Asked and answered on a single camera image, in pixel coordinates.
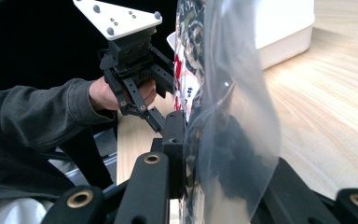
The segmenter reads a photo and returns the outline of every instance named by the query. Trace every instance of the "human hand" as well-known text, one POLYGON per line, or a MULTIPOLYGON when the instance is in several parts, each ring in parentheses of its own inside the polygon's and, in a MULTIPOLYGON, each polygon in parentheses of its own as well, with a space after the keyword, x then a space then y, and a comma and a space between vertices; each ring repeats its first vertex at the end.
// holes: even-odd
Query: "human hand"
MULTIPOLYGON (((155 81, 152 79, 145 81, 139 87, 139 92, 144 98, 145 103, 151 105, 157 95, 155 81)), ((103 77, 91 83, 89 87, 89 100, 95 111, 102 109, 119 110, 117 98, 103 77)))

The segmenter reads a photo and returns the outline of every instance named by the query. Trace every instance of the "clear plastic bag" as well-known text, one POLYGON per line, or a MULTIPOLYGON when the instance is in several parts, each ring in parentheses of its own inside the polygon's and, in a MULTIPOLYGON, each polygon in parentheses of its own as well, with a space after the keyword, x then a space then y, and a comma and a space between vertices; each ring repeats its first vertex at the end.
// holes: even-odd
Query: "clear plastic bag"
POLYGON ((279 121, 255 49, 254 2, 206 2, 205 76, 186 127, 184 223, 246 223, 278 162, 279 121))

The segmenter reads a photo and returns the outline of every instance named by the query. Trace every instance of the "white container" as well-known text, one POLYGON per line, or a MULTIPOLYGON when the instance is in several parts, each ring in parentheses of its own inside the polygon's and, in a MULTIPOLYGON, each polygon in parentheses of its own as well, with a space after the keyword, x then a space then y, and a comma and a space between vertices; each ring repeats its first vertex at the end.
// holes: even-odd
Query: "white container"
MULTIPOLYGON (((255 45, 266 69, 310 47, 313 0, 256 0, 255 45)), ((167 37, 172 49, 175 34, 167 37)))

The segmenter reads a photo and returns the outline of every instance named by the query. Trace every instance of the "gray jacket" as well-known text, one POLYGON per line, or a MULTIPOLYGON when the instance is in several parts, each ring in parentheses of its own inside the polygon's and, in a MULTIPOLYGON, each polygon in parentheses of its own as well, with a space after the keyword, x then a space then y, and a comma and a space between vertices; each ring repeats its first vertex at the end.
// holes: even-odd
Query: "gray jacket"
POLYGON ((112 120, 113 113, 106 117, 92 109, 90 84, 72 79, 50 90, 18 86, 0 91, 0 198, 57 198, 73 186, 37 151, 112 120))

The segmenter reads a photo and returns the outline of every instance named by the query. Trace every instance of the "wooden table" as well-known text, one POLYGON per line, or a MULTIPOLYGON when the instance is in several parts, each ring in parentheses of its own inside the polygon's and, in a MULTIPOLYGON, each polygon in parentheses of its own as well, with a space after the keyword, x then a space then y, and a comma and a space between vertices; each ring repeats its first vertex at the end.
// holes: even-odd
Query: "wooden table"
MULTIPOLYGON (((335 198, 358 188, 358 1, 315 0, 310 48, 265 70, 281 121, 282 157, 307 185, 335 198)), ((156 99, 172 111, 172 98, 156 99)), ((120 117, 117 182, 159 137, 144 120, 120 117)))

